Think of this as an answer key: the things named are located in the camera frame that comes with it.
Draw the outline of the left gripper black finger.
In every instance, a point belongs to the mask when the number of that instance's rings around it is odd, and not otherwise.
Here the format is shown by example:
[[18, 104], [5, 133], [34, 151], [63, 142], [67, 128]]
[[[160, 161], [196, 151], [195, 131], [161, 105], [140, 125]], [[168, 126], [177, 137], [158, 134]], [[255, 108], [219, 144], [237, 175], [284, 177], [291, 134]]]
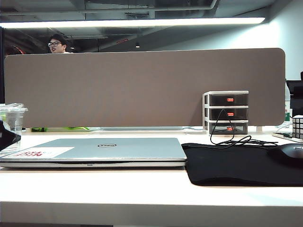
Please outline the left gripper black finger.
[[21, 135], [18, 135], [5, 127], [5, 122], [0, 121], [0, 150], [4, 150], [12, 144], [21, 140]]

